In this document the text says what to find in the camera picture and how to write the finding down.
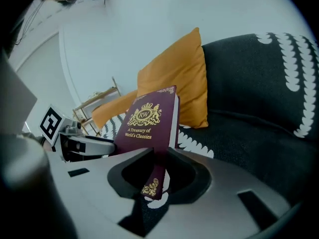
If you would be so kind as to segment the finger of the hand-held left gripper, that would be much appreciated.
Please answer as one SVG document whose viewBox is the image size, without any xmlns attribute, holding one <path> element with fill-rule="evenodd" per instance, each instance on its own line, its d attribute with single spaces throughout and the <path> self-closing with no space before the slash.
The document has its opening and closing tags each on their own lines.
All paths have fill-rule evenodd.
<svg viewBox="0 0 319 239">
<path fill-rule="evenodd" d="M 85 156 L 104 156 L 112 154 L 116 149 L 116 145 L 112 140 L 106 138 L 86 135 L 83 138 L 85 144 Z"/>
</svg>

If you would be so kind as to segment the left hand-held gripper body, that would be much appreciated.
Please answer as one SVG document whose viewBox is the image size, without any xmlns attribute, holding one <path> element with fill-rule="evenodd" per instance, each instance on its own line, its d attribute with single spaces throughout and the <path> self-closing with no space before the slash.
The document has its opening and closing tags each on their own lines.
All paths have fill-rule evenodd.
<svg viewBox="0 0 319 239">
<path fill-rule="evenodd" d="M 66 117 L 50 105 L 39 129 L 51 145 L 51 151 L 57 153 L 63 162 L 84 160 L 84 156 L 80 154 L 80 148 L 85 146 L 79 141 L 83 136 L 81 123 Z"/>
</svg>

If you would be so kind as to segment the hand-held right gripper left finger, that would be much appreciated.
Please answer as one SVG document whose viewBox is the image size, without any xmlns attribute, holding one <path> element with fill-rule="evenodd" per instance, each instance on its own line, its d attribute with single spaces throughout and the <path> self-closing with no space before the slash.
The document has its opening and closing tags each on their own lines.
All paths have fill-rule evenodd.
<svg viewBox="0 0 319 239">
<path fill-rule="evenodd" d="M 142 148 L 126 154 L 82 162 L 64 163 L 59 154 L 48 152 L 51 174 L 78 239 L 142 239 L 118 222 L 129 215 L 133 199 L 119 196 L 109 184 L 109 170 L 151 150 Z"/>
</svg>

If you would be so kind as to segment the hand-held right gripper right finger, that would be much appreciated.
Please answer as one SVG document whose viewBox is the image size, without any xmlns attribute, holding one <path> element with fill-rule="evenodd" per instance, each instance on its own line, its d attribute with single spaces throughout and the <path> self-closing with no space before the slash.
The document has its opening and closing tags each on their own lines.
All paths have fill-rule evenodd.
<svg viewBox="0 0 319 239">
<path fill-rule="evenodd" d="M 188 158 L 207 168 L 211 182 L 194 203 L 170 205 L 149 239 L 247 239 L 263 230 L 255 221 L 255 208 L 242 202 L 255 196 L 272 215 L 274 225 L 290 211 L 289 202 L 236 165 L 176 149 L 178 157 Z"/>
</svg>

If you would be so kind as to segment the orange armchair with striped cushion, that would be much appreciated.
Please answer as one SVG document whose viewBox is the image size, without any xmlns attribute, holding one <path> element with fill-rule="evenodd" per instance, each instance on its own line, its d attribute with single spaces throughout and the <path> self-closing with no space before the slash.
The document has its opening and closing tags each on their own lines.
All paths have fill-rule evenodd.
<svg viewBox="0 0 319 239">
<path fill-rule="evenodd" d="M 119 122 L 119 130 L 133 101 L 139 97 L 137 92 L 138 89 L 96 108 L 93 111 L 93 121 L 96 126 L 102 128 L 110 119 L 116 118 Z M 208 115 L 209 113 L 221 113 L 234 117 L 240 116 L 207 111 Z M 149 239 L 149 233 L 166 214 L 169 206 L 194 203 L 208 189 L 211 176 L 203 165 L 188 158 L 178 157 L 175 152 L 176 149 L 179 149 L 177 146 L 170 147 L 166 153 L 162 197 L 159 200 L 145 197 L 141 194 L 141 189 L 150 172 L 146 165 L 150 165 L 155 157 L 153 149 L 146 149 L 151 151 L 143 157 L 131 158 L 113 166 L 108 180 L 111 182 L 112 188 L 116 189 L 121 196 L 134 200 L 132 211 L 122 218 L 118 225 L 138 236 Z M 268 226 L 268 223 L 273 220 L 272 215 L 255 196 L 247 196 L 246 199 L 242 200 L 248 209 L 255 208 L 256 212 L 253 213 L 253 217 L 263 228 L 256 238 L 295 237 L 300 233 L 309 233 L 315 230 L 314 223 L 319 215 L 319 154 L 317 159 L 308 198 L 294 206 L 290 204 L 290 211 L 274 225 Z"/>
</svg>

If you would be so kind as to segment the maroon hardcover book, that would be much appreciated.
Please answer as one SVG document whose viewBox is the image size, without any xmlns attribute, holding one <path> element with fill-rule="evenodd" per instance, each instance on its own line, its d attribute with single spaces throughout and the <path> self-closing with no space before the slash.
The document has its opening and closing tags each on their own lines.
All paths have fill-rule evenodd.
<svg viewBox="0 0 319 239">
<path fill-rule="evenodd" d="M 166 153 L 176 147 L 179 127 L 179 96 L 176 86 L 160 89 L 137 97 L 114 139 L 116 154 L 140 148 L 151 148 L 154 160 L 144 180 L 141 194 L 159 200 L 164 191 Z"/>
</svg>

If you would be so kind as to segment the person's left forearm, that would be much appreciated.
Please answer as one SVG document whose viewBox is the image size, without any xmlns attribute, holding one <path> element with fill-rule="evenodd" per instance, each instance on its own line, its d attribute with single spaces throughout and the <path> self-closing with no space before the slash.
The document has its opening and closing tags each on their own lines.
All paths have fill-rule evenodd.
<svg viewBox="0 0 319 239">
<path fill-rule="evenodd" d="M 51 144 L 44 136 L 35 136 L 31 132 L 24 132 L 22 133 L 22 136 L 37 141 L 44 148 L 45 151 L 52 151 Z"/>
</svg>

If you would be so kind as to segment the orange cushion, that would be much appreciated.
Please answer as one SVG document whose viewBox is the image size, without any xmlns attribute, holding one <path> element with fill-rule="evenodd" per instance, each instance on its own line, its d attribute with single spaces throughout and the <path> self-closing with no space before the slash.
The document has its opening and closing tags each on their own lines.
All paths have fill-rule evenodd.
<svg viewBox="0 0 319 239">
<path fill-rule="evenodd" d="M 199 28 L 180 38 L 138 72 L 137 96 L 176 86 L 182 125 L 208 127 L 206 63 Z"/>
</svg>

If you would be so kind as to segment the wooden shelf rack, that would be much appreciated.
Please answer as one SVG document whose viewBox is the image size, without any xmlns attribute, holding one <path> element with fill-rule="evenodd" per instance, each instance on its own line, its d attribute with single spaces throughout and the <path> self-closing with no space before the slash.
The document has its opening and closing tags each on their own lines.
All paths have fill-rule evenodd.
<svg viewBox="0 0 319 239">
<path fill-rule="evenodd" d="M 85 112 L 85 109 L 95 104 L 104 104 L 108 96 L 113 96 L 115 94 L 117 94 L 118 97 L 122 96 L 114 76 L 112 76 L 112 81 L 113 81 L 112 87 L 110 87 L 104 92 L 95 92 L 92 97 L 90 97 L 88 100 L 86 100 L 81 105 L 79 105 L 78 107 L 72 110 L 73 118 L 79 122 L 79 124 L 81 125 L 81 129 L 85 135 L 90 134 L 89 133 L 90 130 L 86 128 L 87 126 L 89 126 L 90 129 L 93 131 L 94 136 L 100 136 L 101 134 L 101 130 L 98 129 L 98 127 L 95 125 L 92 119 L 93 112 L 91 112 L 91 114 L 88 115 Z"/>
</svg>

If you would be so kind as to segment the black white patterned seat cushion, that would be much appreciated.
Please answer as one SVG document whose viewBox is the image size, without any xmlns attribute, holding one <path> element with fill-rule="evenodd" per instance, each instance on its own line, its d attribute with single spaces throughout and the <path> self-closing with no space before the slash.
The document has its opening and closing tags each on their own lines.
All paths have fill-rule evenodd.
<svg viewBox="0 0 319 239">
<path fill-rule="evenodd" d="M 209 113 L 209 126 L 179 125 L 179 149 L 239 166 L 292 206 L 309 196 L 319 146 L 259 118 Z"/>
</svg>

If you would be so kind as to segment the black white patterned back cushion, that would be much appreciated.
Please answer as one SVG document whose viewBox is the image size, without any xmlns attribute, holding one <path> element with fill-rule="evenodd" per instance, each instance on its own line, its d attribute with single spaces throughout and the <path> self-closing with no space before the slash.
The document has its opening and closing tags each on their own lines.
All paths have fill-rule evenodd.
<svg viewBox="0 0 319 239">
<path fill-rule="evenodd" d="M 210 112 L 256 117 L 319 140 L 319 45 L 289 33 L 203 45 Z"/>
</svg>

